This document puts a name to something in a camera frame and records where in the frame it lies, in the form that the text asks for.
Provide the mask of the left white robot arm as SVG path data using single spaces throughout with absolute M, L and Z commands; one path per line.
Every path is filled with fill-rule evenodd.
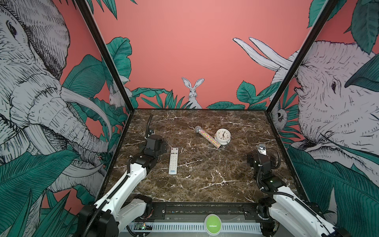
M 145 142 L 129 159 L 121 179 L 95 204 L 86 205 L 80 211 L 74 236 L 117 237 L 136 218 L 150 217 L 153 213 L 150 197 L 137 195 L 128 205 L 124 203 L 166 152 L 167 142 L 147 126 Z

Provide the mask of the white remote control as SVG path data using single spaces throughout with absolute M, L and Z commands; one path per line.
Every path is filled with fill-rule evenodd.
M 178 167 L 179 148 L 171 148 L 168 174 L 176 175 Z

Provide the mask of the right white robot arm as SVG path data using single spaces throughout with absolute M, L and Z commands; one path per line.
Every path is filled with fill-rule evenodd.
M 278 226 L 285 227 L 294 237 L 350 237 L 344 228 L 338 228 L 326 221 L 318 212 L 302 201 L 273 174 L 281 165 L 281 158 L 274 162 L 267 155 L 266 146 L 259 144 L 257 150 L 247 155 L 247 162 L 254 170 L 254 180 L 260 191 L 267 195 L 261 198 L 257 214 L 264 221 L 262 234 L 272 237 Z

